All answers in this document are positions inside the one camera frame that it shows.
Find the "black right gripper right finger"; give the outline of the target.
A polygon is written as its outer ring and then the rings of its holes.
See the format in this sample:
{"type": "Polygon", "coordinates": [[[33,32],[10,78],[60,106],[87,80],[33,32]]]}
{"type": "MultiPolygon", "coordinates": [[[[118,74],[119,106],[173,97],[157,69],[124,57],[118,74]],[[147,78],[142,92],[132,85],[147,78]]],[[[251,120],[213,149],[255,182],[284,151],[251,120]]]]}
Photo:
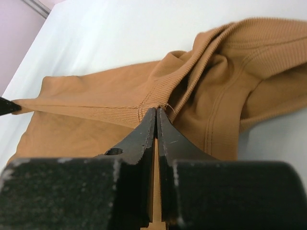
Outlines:
{"type": "Polygon", "coordinates": [[[162,220],[169,230],[304,230],[307,196],[280,161],[220,161],[156,112],[162,220]]]}

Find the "tan ribbed tank top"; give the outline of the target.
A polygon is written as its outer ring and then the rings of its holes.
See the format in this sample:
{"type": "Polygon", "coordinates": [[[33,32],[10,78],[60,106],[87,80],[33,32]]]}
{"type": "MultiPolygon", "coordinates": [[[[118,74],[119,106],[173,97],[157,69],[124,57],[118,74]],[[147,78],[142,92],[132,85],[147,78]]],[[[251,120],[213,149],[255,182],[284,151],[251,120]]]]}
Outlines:
{"type": "MultiPolygon", "coordinates": [[[[84,76],[45,77],[34,99],[21,158],[93,158],[121,142],[146,112],[163,109],[200,150],[238,161],[238,136],[307,105],[307,23],[252,18],[196,36],[191,51],[84,76]]],[[[155,143],[158,148],[155,120],[155,143]]]]}

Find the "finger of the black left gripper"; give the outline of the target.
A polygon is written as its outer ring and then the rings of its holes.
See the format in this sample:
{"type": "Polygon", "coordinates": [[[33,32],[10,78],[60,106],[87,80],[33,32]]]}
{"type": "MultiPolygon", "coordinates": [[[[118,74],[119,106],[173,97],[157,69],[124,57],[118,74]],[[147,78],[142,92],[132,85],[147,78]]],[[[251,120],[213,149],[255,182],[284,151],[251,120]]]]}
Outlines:
{"type": "Polygon", "coordinates": [[[18,112],[20,110],[20,105],[0,97],[0,116],[18,112]]]}

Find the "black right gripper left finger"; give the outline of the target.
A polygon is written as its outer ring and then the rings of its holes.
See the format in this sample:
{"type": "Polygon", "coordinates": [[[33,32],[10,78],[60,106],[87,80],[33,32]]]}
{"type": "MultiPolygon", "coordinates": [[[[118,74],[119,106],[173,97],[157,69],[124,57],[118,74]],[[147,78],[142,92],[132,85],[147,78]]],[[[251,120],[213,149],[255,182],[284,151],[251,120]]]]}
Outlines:
{"type": "Polygon", "coordinates": [[[153,219],[156,110],[105,154],[21,158],[0,176],[3,230],[139,230],[153,219]]]}

